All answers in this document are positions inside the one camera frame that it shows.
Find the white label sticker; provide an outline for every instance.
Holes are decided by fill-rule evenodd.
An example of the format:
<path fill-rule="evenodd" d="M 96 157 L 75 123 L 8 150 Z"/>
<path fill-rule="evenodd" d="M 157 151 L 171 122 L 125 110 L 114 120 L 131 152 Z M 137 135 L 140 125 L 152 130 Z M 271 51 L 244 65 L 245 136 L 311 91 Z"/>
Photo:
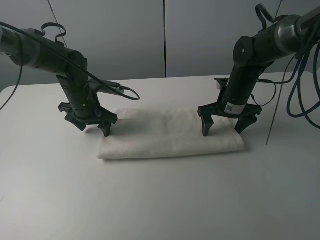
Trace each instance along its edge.
<path fill-rule="evenodd" d="M 234 105 L 230 102 L 228 102 L 228 104 L 225 107 L 224 112 L 226 114 L 231 114 L 231 115 L 240 115 L 242 114 L 242 112 L 244 111 L 246 105 Z"/>

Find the white table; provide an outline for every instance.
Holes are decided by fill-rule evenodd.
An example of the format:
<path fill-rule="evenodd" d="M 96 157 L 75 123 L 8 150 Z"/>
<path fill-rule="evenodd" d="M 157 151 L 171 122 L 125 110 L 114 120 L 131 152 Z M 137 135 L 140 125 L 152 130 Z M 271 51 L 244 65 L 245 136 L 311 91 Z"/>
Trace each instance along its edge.
<path fill-rule="evenodd" d="M 262 77 L 281 81 L 282 73 Z M 109 110 L 197 111 L 217 100 L 213 78 L 123 80 L 140 101 L 99 99 Z M 303 81 L 305 101 L 317 102 L 312 75 Z M 241 134 L 243 152 L 126 161 L 96 158 L 102 133 L 64 120 L 60 85 L 20 86 L 0 112 L 0 239 L 320 239 L 320 131 L 287 115 L 291 86 L 284 87 L 268 146 L 276 101 Z M 0 105 L 13 88 L 0 94 Z M 264 103 L 273 85 L 257 84 L 254 93 Z M 312 117 L 320 123 L 319 112 Z"/>

